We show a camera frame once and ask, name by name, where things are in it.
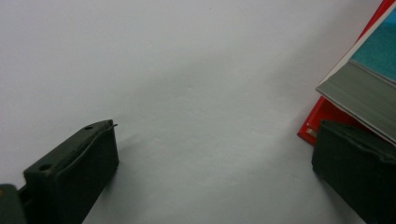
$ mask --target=red book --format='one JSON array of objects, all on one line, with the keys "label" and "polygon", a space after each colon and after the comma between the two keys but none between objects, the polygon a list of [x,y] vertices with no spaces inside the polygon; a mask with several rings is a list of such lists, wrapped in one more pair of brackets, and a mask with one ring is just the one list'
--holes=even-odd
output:
[{"label": "red book", "polygon": [[[383,0],[381,5],[376,10],[373,17],[369,20],[366,27],[361,32],[359,38],[381,17],[381,15],[387,11],[387,9],[395,2],[396,0]],[[321,96],[314,108],[312,108],[308,117],[306,118],[303,126],[300,131],[297,133],[298,136],[303,138],[307,143],[312,146],[316,143],[316,135],[318,132],[318,126],[321,120],[328,119],[333,121],[338,121],[341,123],[349,124],[355,127],[363,128],[367,130],[362,124],[360,124],[357,120],[350,117],[346,112],[338,109],[335,105],[326,100],[323,96]]]}]

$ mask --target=white surface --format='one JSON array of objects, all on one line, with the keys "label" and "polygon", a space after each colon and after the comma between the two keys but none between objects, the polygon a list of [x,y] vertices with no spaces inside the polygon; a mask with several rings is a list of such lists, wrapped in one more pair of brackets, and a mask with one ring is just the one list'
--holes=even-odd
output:
[{"label": "white surface", "polygon": [[296,136],[379,1],[1,1],[0,180],[114,119],[85,223],[362,223]]}]

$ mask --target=teal book cover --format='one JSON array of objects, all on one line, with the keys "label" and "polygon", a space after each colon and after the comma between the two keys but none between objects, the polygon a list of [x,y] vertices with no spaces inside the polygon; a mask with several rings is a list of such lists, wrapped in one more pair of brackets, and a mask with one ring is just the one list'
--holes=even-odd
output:
[{"label": "teal book cover", "polygon": [[351,58],[396,83],[396,9],[393,9]]}]

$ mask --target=book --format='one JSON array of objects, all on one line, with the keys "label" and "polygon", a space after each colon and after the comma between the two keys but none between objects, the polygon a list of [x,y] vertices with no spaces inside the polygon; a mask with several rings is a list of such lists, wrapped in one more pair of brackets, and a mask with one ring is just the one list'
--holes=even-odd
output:
[{"label": "book", "polygon": [[396,3],[318,85],[317,91],[396,145]]},{"label": "book", "polygon": [[[375,24],[375,22],[392,6],[394,2],[395,0],[382,1],[378,9],[375,11],[373,17],[364,27],[358,40]],[[307,143],[314,146],[316,143],[318,126],[320,121],[323,119],[338,121],[365,129],[363,125],[361,125],[356,119],[349,116],[348,113],[333,105],[323,96],[320,96],[308,117],[305,119],[297,135],[304,139]]]}]

